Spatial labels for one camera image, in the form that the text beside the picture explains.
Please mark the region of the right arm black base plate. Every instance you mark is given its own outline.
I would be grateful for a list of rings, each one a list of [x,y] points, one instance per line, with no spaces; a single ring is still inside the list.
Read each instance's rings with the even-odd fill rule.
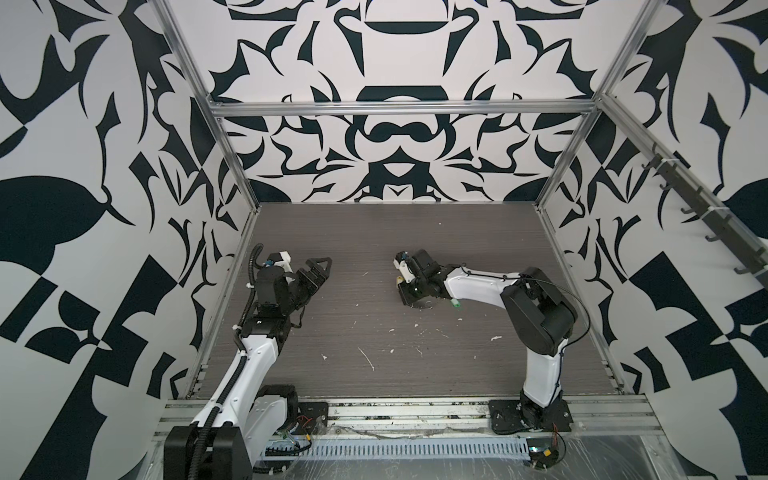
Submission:
[[[497,435],[528,431],[570,432],[573,423],[569,406],[561,395],[547,407],[523,396],[519,400],[490,400],[488,409],[491,430]]]

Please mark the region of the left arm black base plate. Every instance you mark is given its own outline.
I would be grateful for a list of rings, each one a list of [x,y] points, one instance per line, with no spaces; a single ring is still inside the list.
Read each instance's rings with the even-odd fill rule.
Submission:
[[[301,432],[310,435],[327,427],[329,403],[325,401],[300,401],[298,403],[297,423]]]

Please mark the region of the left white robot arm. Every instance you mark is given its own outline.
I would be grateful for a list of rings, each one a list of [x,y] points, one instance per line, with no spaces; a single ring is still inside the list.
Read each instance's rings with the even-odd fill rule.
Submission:
[[[309,258],[293,269],[288,252],[261,261],[257,244],[248,258],[248,298],[233,327],[236,353],[213,396],[164,442],[165,479],[252,479],[278,475],[312,446],[298,441],[300,404],[292,385],[267,385],[292,330],[301,327],[312,297],[329,279],[332,260]]]

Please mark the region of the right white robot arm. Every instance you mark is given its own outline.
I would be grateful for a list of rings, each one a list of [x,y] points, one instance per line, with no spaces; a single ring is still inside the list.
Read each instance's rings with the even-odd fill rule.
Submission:
[[[530,267],[509,274],[476,271],[460,264],[441,265],[425,250],[399,252],[393,264],[400,272],[397,289],[406,306],[414,307],[433,297],[448,299],[454,305],[470,300],[506,311],[526,348],[526,374],[517,401],[489,403],[494,432],[568,427],[570,413],[563,400],[561,378],[577,311],[542,270]]]

